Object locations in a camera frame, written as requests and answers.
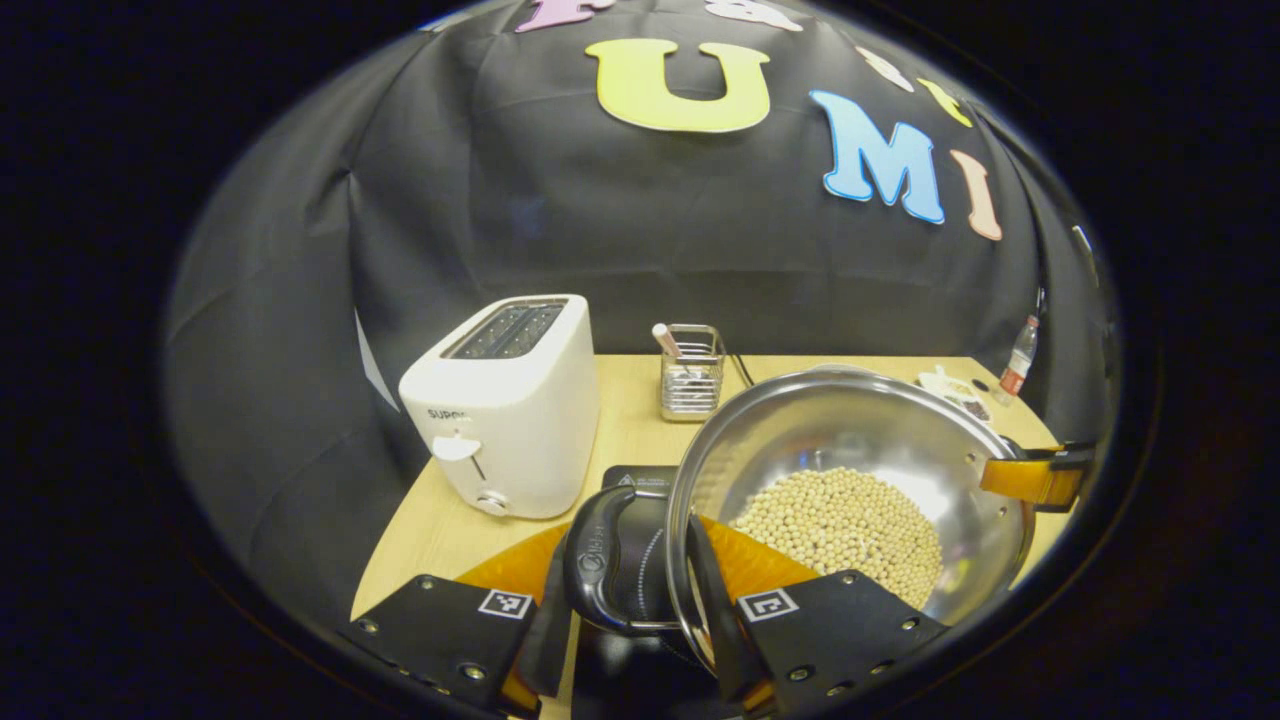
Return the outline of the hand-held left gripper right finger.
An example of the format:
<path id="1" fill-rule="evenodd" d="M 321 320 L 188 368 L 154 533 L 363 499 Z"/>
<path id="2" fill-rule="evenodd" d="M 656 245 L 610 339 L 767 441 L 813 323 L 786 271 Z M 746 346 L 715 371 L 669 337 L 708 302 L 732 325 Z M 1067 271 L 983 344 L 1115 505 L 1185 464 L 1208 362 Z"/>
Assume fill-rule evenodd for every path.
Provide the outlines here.
<path id="1" fill-rule="evenodd" d="M 719 688 L 749 714 L 832 712 L 948 630 L 861 571 L 820 575 L 709 518 L 687 538 Z"/>

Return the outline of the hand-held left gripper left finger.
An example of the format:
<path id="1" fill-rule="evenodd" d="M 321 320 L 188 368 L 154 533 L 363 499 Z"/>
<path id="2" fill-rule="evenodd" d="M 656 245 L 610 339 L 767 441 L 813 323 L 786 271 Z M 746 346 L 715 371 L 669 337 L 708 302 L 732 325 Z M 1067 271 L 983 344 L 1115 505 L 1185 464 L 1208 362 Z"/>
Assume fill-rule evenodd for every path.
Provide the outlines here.
<path id="1" fill-rule="evenodd" d="M 541 530 L 453 579 L 412 577 L 357 614 L 346 639 L 468 711 L 538 716 L 558 693 L 570 648 L 568 528 Z"/>

